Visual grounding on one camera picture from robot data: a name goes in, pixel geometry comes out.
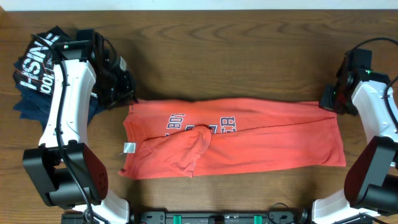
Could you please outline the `red printed t-shirt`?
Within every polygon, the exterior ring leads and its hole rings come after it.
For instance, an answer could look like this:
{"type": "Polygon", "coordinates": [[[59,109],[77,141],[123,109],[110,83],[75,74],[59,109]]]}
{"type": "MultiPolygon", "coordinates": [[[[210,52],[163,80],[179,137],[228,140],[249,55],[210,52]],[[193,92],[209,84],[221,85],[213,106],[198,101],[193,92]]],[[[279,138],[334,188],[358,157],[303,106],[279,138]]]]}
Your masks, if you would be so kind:
{"type": "Polygon", "coordinates": [[[346,164],[337,116],[315,101],[140,101],[123,125],[134,147],[120,174],[130,179],[346,164]]]}

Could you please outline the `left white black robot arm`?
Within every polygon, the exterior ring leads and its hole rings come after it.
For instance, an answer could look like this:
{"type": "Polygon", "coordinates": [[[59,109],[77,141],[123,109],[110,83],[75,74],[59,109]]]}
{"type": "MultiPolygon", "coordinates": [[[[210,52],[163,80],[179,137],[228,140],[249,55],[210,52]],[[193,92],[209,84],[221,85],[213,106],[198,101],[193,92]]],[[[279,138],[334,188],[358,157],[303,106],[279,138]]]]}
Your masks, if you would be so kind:
{"type": "Polygon", "coordinates": [[[66,211],[62,223],[129,223],[129,203],[109,189],[107,170],[87,135],[91,97],[107,110],[136,102],[125,60],[93,29],[55,44],[38,35],[32,39],[50,51],[54,89],[39,144],[24,151],[25,171],[44,204],[66,211]]]}

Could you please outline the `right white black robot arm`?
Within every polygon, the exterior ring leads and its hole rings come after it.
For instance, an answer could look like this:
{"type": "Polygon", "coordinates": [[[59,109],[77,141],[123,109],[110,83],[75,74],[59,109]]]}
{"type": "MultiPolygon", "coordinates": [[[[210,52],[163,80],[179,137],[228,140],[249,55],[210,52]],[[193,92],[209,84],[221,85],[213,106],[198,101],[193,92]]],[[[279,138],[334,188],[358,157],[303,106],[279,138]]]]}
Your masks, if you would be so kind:
{"type": "Polygon", "coordinates": [[[397,106],[389,77],[371,68],[372,52],[345,53],[337,82],[325,88],[319,107],[361,118],[367,146],[351,166],[343,189],[314,201],[312,223],[373,223],[397,214],[397,106]]]}

